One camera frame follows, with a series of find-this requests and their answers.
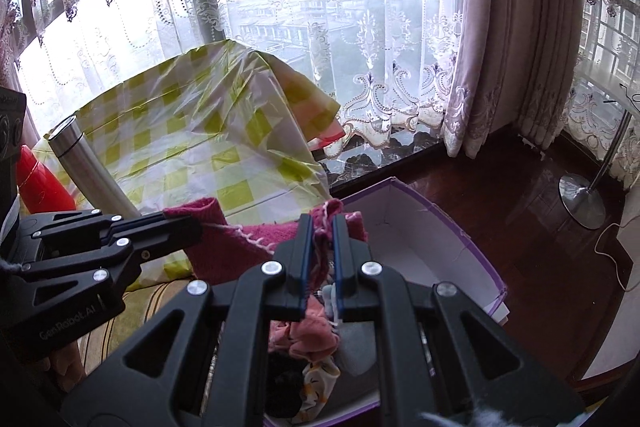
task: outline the pink fabric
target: pink fabric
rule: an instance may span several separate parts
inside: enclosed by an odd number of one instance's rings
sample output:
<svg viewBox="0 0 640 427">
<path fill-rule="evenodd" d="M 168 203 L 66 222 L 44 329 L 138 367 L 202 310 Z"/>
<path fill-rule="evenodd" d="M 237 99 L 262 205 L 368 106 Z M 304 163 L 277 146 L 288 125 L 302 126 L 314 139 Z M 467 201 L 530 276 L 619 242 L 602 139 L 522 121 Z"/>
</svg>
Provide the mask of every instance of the pink fabric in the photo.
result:
<svg viewBox="0 0 640 427">
<path fill-rule="evenodd" d="M 271 321 L 269 352 L 285 351 L 293 359 L 319 362 L 332 355 L 339 337 L 324 314 L 324 306 L 313 295 L 306 302 L 306 315 L 296 323 Z"/>
<path fill-rule="evenodd" d="M 332 250 L 331 222 L 344 209 L 340 200 L 329 200 L 311 210 L 314 224 L 314 251 L 309 287 L 318 289 L 326 279 Z M 246 270 L 270 260 L 275 247 L 282 241 L 296 237 L 298 223 L 238 225 L 226 222 L 215 198 L 203 198 L 182 206 L 166 208 L 164 215 L 192 216 L 203 224 L 202 239 L 197 245 L 185 248 L 193 272 L 211 285 L 238 279 Z M 345 215 L 349 236 L 367 240 L 359 212 Z"/>
</svg>

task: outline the metal stand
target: metal stand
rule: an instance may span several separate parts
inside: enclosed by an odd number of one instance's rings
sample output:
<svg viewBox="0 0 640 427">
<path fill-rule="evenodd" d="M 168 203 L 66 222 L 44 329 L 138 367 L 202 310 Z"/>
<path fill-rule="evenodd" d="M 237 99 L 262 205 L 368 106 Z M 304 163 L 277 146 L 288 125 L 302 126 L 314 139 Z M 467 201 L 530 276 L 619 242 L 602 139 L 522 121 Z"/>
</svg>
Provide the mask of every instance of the metal stand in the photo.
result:
<svg viewBox="0 0 640 427">
<path fill-rule="evenodd" d="M 585 229 L 597 230 L 604 224 L 607 213 L 596 186 L 606 174 L 607 169 L 609 169 L 613 156 L 618 151 L 620 142 L 625 136 L 626 128 L 629 127 L 630 120 L 631 113 L 625 109 L 616 135 L 613 137 L 611 146 L 604 156 L 602 166 L 591 183 L 582 176 L 578 176 L 578 174 L 565 174 L 560 178 L 558 184 L 560 199 L 564 203 L 567 212 L 571 214 L 571 217 Z"/>
</svg>

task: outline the thermos lid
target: thermos lid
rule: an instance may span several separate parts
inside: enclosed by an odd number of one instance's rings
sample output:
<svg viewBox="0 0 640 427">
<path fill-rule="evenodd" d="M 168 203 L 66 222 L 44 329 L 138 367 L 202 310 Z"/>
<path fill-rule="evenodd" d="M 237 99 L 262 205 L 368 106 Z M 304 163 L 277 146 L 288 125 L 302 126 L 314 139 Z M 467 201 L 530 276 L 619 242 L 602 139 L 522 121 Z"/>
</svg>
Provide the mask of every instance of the thermos lid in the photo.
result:
<svg viewBox="0 0 640 427">
<path fill-rule="evenodd" d="M 58 158 L 62 158 L 82 137 L 82 131 L 76 120 L 76 115 L 72 114 L 65 118 L 49 133 L 49 146 Z"/>
</svg>

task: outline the triangular cutout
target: triangular cutout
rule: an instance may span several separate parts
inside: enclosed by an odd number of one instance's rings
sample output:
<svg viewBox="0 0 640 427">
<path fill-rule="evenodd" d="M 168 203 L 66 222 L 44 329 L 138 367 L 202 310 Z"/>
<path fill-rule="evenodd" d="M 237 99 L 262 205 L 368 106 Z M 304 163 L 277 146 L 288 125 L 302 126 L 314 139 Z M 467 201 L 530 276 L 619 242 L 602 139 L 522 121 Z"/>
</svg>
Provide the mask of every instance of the triangular cutout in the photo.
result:
<svg viewBox="0 0 640 427">
<path fill-rule="evenodd" d="M 127 367 L 151 378 L 162 375 L 164 364 L 174 345 L 184 312 L 175 310 L 166 316 L 144 339 L 124 357 Z"/>
<path fill-rule="evenodd" d="M 487 380 L 501 377 L 520 367 L 520 360 L 470 313 L 462 314 L 462 325 L 471 341 L 482 374 Z"/>
<path fill-rule="evenodd" d="M 78 281 L 68 281 L 59 284 L 50 284 L 49 286 L 41 286 L 36 290 L 33 298 L 33 305 L 38 306 L 44 302 L 50 301 L 53 297 L 70 290 L 78 284 Z"/>
</svg>

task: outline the round metal base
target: round metal base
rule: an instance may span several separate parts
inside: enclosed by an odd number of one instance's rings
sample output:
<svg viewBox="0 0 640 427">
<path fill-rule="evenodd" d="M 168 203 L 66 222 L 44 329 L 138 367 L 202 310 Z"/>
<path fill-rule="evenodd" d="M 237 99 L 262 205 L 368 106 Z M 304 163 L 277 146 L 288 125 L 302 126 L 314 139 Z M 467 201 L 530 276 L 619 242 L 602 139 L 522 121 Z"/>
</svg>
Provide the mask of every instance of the round metal base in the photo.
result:
<svg viewBox="0 0 640 427">
<path fill-rule="evenodd" d="M 590 182 L 577 174 L 565 174 L 560 178 L 560 199 L 571 217 L 585 229 L 596 230 L 607 216 L 602 198 L 597 190 L 588 191 Z"/>
</svg>

